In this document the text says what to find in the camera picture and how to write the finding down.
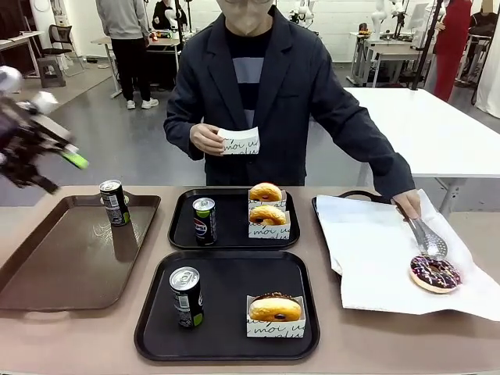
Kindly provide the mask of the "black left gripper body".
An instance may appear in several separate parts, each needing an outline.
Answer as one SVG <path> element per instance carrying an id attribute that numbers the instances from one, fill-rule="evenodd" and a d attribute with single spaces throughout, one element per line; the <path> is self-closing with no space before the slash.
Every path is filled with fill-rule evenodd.
<path id="1" fill-rule="evenodd" d="M 15 166 L 36 167 L 38 156 L 51 153 L 42 146 L 46 136 L 65 138 L 73 143 L 71 133 L 42 114 L 34 103 L 1 97 L 0 175 L 7 178 L 7 169 Z"/>

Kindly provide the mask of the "black green Pepsi can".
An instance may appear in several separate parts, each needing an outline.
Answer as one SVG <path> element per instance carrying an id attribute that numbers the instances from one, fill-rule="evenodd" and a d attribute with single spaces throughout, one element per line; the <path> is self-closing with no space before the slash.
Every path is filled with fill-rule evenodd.
<path id="1" fill-rule="evenodd" d="M 169 282 L 178 323 L 186 328 L 199 326 L 204 317 L 199 272 L 191 266 L 182 266 L 171 273 Z"/>
<path id="2" fill-rule="evenodd" d="M 99 185 L 101 198 L 112 226 L 123 226 L 130 222 L 130 213 L 119 180 L 106 180 Z"/>
<path id="3" fill-rule="evenodd" d="M 202 197 L 194 200 L 194 224 L 197 242 L 202 246 L 216 242 L 216 203 L 213 199 Z"/>

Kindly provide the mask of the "red frosted donut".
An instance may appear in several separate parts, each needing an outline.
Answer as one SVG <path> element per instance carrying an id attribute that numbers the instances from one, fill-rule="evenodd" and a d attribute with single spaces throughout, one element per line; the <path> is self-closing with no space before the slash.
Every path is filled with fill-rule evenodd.
<path id="1" fill-rule="evenodd" d="M 267 182 L 252 187 L 248 192 L 248 197 L 250 200 L 257 202 L 279 202 L 282 200 L 281 189 Z"/>

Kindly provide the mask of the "dark frosted donut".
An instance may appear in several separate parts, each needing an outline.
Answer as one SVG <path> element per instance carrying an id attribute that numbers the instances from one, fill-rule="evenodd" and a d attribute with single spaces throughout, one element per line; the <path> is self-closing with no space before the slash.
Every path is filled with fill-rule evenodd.
<path id="1" fill-rule="evenodd" d="M 300 320 L 302 307 L 297 300 L 280 292 L 255 297 L 248 307 L 252 320 L 266 322 L 291 322 Z"/>

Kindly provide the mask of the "metal serving tongs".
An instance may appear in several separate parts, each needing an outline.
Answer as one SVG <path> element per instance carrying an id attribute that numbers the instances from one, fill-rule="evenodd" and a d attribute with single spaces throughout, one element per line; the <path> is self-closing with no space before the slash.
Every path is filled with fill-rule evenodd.
<path id="1" fill-rule="evenodd" d="M 448 246 L 445 240 L 435 233 L 425 222 L 420 219 L 411 219 L 398 204 L 395 204 L 401 214 L 406 219 L 407 223 L 412 230 L 420 252 L 424 255 L 430 256 L 432 259 L 444 260 L 448 255 Z"/>

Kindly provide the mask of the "person's right forearm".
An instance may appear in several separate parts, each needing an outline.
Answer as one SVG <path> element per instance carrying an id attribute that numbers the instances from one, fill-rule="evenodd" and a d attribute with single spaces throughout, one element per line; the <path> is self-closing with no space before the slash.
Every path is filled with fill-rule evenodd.
<path id="1" fill-rule="evenodd" d="M 167 117 L 163 124 L 166 139 L 181 151 L 191 152 L 191 128 L 200 122 L 202 113 L 193 109 L 183 109 L 175 103 L 167 106 Z"/>

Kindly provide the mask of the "person's right hand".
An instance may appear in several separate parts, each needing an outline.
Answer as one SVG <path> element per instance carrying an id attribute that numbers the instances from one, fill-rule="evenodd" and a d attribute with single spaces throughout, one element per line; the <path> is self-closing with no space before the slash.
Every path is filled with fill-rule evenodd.
<path id="1" fill-rule="evenodd" d="M 219 136 L 220 129 L 206 123 L 195 124 L 190 129 L 190 141 L 201 152 L 207 155 L 223 154 L 224 138 Z"/>

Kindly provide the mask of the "person's left hand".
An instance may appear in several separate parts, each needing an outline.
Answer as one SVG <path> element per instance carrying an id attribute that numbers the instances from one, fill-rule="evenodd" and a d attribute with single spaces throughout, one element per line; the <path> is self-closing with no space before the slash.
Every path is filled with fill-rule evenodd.
<path id="1" fill-rule="evenodd" d="M 395 195 L 392 199 L 406 216 L 410 219 L 419 219 L 421 217 L 420 196 L 416 189 L 402 192 Z"/>

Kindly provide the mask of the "person in grey hoodie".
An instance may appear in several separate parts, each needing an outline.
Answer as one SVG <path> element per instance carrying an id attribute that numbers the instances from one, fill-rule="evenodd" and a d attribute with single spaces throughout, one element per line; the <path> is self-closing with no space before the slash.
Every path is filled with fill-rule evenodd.
<path id="1" fill-rule="evenodd" d="M 142 0 L 95 0 L 102 29 L 111 40 L 123 96 L 128 109 L 136 107 L 134 87 L 141 107 L 151 109 L 159 101 L 151 96 L 147 74 L 148 23 Z"/>

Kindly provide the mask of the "seated person in black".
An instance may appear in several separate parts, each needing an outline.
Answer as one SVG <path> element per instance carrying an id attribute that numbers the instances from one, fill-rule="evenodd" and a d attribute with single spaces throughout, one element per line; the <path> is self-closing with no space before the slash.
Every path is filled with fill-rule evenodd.
<path id="1" fill-rule="evenodd" d="M 152 27 L 155 30 L 173 30 L 179 29 L 177 14 L 180 14 L 180 25 L 185 28 L 188 25 L 188 19 L 184 10 L 179 6 L 174 8 L 173 0 L 158 0 L 152 18 Z"/>

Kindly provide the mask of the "black plastic tray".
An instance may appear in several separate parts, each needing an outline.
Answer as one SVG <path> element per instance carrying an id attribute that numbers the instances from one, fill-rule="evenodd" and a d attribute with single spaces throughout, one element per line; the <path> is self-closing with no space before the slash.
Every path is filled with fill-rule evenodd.
<path id="1" fill-rule="evenodd" d="M 337 196 L 317 195 L 313 211 L 328 248 L 331 269 L 342 276 L 342 262 L 363 255 L 371 240 L 400 217 L 386 199 L 369 191 L 350 190 Z"/>
<path id="2" fill-rule="evenodd" d="M 295 205 L 286 194 L 286 210 L 290 213 L 291 229 L 287 239 L 259 239 L 248 236 L 247 190 L 241 187 L 195 188 L 182 193 L 173 211 L 168 239 L 181 250 L 200 250 L 196 241 L 193 202 L 197 198 L 211 198 L 216 203 L 217 241 L 207 248 L 215 250 L 281 250 L 290 248 L 300 237 Z"/>
<path id="3" fill-rule="evenodd" d="M 171 273 L 191 266 L 201 276 L 204 317 L 193 328 L 178 323 Z M 247 337 L 246 297 L 280 292 L 302 296 L 302 338 Z M 304 262 L 280 251 L 187 251 L 162 259 L 156 268 L 134 332 L 135 347 L 155 362 L 298 360 L 318 345 L 320 327 Z"/>

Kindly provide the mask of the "person's torso dark jacket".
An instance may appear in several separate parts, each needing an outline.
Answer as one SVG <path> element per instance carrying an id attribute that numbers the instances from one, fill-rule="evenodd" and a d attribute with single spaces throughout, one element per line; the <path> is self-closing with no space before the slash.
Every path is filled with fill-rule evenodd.
<path id="1" fill-rule="evenodd" d="M 207 155 L 191 143 L 186 154 L 204 162 L 209 185 L 302 186 L 311 120 L 347 154 L 358 145 L 390 144 L 339 83 L 320 38 L 275 8 L 269 15 L 271 28 L 254 37 L 232 33 L 219 16 L 181 53 L 167 106 L 199 111 L 199 123 L 226 130 L 259 128 L 257 155 Z"/>

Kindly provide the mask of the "white paper sheet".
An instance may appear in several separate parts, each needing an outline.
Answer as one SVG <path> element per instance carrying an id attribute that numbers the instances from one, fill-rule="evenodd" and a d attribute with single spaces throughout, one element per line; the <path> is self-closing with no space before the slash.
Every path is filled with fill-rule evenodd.
<path id="1" fill-rule="evenodd" d="M 342 262 L 341 300 L 346 309 L 423 315 L 455 310 L 500 322 L 500 284 L 473 261 L 473 256 L 448 221 L 419 190 L 422 218 L 445 240 L 446 257 L 462 284 L 448 294 L 422 289 L 410 277 L 410 261 L 420 254 L 415 236 L 403 216 L 371 240 L 363 255 Z"/>

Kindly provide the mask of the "white hanging curtain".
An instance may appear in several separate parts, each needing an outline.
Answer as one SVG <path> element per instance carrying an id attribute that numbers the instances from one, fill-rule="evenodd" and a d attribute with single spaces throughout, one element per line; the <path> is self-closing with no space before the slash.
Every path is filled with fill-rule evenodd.
<path id="1" fill-rule="evenodd" d="M 477 88 L 475 106 L 500 119 L 500 27 L 495 30 Z"/>

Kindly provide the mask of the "person in dark top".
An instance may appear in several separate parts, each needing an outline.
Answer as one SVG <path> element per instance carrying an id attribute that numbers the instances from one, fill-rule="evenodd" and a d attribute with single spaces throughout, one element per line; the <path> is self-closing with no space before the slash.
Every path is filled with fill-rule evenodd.
<path id="1" fill-rule="evenodd" d="M 494 11 L 494 0 L 481 0 L 480 11 L 471 15 L 469 36 L 492 37 L 497 20 L 498 14 Z"/>

